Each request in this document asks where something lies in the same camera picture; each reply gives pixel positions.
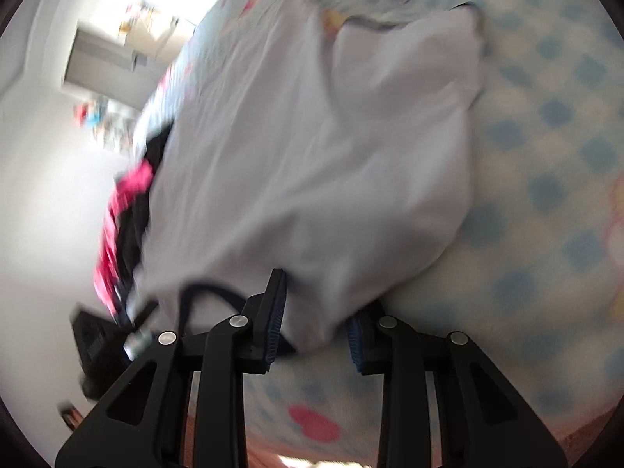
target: pink cloth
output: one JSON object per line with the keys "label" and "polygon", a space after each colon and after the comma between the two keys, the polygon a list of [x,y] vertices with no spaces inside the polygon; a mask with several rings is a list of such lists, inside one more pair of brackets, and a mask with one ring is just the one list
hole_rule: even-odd
{"label": "pink cloth", "polygon": [[115,186],[110,196],[104,216],[102,241],[98,265],[93,275],[93,285],[97,296],[106,305],[111,314],[116,314],[115,285],[117,284],[117,217],[128,209],[140,193],[144,193],[154,178],[152,166],[147,160],[128,172]]}

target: pink fabric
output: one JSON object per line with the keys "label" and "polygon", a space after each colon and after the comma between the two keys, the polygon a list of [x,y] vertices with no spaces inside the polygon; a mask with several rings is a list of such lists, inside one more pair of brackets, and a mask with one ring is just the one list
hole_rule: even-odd
{"label": "pink fabric", "polygon": [[288,407],[288,414],[301,426],[301,432],[311,440],[333,443],[340,438],[338,424],[314,410],[301,405],[292,405]]}
{"label": "pink fabric", "polygon": [[154,178],[152,166],[147,160],[128,172],[115,186],[104,216],[102,241],[98,265],[93,275],[97,296],[111,314],[115,314],[115,284],[117,283],[117,217],[128,209],[140,193],[144,193]]}

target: white cloth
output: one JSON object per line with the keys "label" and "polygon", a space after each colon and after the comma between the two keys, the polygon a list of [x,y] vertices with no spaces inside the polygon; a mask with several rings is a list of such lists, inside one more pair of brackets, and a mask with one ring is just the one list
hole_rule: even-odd
{"label": "white cloth", "polygon": [[[136,280],[172,328],[185,283],[249,296],[283,268],[282,333],[308,350],[452,241],[481,39],[469,7],[388,32],[347,23],[332,42],[316,9],[281,5],[176,121]],[[212,306],[191,327],[227,316]]]}

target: bed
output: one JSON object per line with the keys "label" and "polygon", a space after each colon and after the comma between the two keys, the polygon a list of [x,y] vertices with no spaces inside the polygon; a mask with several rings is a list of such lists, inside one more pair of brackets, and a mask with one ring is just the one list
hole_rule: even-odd
{"label": "bed", "polygon": [[[143,110],[137,152],[279,1],[214,6]],[[419,331],[470,334],[557,439],[603,416],[624,391],[624,42],[601,3],[310,1],[378,22],[464,2],[482,10],[473,207],[438,261],[383,302]],[[245,376],[252,441],[306,459],[372,462],[382,381],[357,375],[345,338]]]}

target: blue polka dot sheet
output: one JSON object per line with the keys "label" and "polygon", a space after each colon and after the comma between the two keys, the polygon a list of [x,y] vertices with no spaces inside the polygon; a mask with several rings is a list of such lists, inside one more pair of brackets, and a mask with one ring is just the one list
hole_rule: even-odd
{"label": "blue polka dot sheet", "polygon": [[[182,55],[197,68],[179,93],[192,97],[206,65],[278,1],[218,4],[210,26],[220,31]],[[600,2],[314,1],[389,23],[464,2],[482,10],[473,208],[439,260],[385,306],[419,331],[469,334],[559,439],[609,410],[624,392],[624,42]],[[371,464],[381,389],[382,378],[357,375],[339,333],[245,376],[248,436],[294,457]]]}

